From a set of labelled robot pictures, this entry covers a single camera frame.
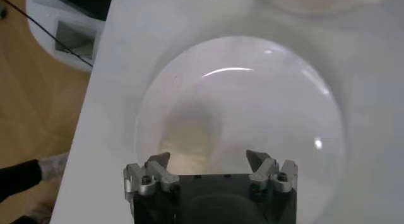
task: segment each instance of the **sock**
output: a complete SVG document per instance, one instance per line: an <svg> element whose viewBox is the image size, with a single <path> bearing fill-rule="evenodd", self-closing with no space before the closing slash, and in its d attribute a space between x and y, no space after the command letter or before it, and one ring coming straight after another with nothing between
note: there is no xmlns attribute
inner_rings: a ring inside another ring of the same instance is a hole
<svg viewBox="0 0 404 224"><path fill-rule="evenodd" d="M31 218L38 224L48 224L51 220L52 208L46 204L39 204L25 216Z"/></svg>
<svg viewBox="0 0 404 224"><path fill-rule="evenodd" d="M42 180L49 180L63 174L69 153L50 156L38 160Z"/></svg>

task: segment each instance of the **black pants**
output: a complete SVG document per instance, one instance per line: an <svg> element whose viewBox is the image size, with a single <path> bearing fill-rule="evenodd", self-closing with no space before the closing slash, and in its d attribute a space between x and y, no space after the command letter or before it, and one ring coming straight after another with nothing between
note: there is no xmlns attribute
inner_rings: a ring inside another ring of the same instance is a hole
<svg viewBox="0 0 404 224"><path fill-rule="evenodd" d="M30 160L15 166L0 169L0 202L8 196L37 185L42 179L38 160ZM31 218L22 216L13 223L33 224Z"/></svg>

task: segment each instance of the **screw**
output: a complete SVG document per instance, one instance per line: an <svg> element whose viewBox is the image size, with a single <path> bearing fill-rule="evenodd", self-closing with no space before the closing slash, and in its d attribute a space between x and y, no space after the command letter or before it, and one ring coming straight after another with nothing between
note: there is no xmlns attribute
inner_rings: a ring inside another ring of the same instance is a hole
<svg viewBox="0 0 404 224"><path fill-rule="evenodd" d="M276 177L280 182L288 181L288 175L285 172L280 172L278 177Z"/></svg>
<svg viewBox="0 0 404 224"><path fill-rule="evenodd" d="M150 184L152 182L152 177L149 175L144 175L141 177L141 184L145 185L145 184Z"/></svg>

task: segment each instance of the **white object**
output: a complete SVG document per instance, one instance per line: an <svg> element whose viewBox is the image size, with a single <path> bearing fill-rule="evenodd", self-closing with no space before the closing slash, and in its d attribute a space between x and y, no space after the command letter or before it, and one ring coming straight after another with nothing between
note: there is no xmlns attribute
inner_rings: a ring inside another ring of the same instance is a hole
<svg viewBox="0 0 404 224"><path fill-rule="evenodd" d="M145 92L182 52L229 35L293 50L321 75L341 110L347 170L313 222L401 223L402 4L311 19L257 0L112 0L52 223L133 222L122 170L137 160L135 123Z"/></svg>
<svg viewBox="0 0 404 224"><path fill-rule="evenodd" d="M170 152L175 174L249 174L246 150L291 159L299 223L330 202L345 151L338 107L317 72L278 44L240 36L198 44L164 68L143 99L135 146L140 162Z"/></svg>
<svg viewBox="0 0 404 224"><path fill-rule="evenodd" d="M104 21L87 17L76 9L64 4L60 0L26 0L27 14L40 23L53 36L56 36L59 22L71 25L71 28L82 30L83 33L94 33L94 45L91 59L82 58L93 64L98 51L98 44L102 30L104 29ZM55 41L49 37L36 24L28 21L32 35L46 52L57 60L70 65L76 69L91 72L92 67L79 60L76 56L56 50Z"/></svg>

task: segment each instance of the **white tabletop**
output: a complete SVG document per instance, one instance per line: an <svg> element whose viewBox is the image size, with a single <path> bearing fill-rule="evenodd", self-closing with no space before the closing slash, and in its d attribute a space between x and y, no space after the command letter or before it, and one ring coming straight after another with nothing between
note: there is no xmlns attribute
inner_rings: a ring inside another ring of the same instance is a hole
<svg viewBox="0 0 404 224"><path fill-rule="evenodd" d="M310 18L257 0L112 0L52 223L133 222L122 170L137 160L134 127L145 90L182 51L227 35L289 47L336 97L349 170L318 222L402 222L402 4ZM385 170L401 179L385 184Z"/></svg>

